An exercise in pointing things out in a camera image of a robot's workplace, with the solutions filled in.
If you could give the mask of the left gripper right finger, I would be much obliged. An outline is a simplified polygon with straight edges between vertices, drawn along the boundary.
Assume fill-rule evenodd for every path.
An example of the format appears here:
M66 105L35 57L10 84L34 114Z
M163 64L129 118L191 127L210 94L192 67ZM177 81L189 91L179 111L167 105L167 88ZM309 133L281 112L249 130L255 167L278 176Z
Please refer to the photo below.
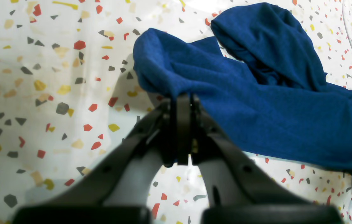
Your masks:
M341 224L335 207L279 186L233 144L197 97L177 98L177 163L200 169L209 208L202 224Z

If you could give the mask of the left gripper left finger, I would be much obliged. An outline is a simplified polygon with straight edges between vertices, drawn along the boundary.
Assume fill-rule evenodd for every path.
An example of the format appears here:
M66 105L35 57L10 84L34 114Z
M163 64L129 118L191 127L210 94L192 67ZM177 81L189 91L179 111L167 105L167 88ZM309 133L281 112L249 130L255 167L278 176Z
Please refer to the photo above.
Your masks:
M54 199L18 210L14 224L151 224L148 192L161 166L177 152L176 100L162 103L85 178Z

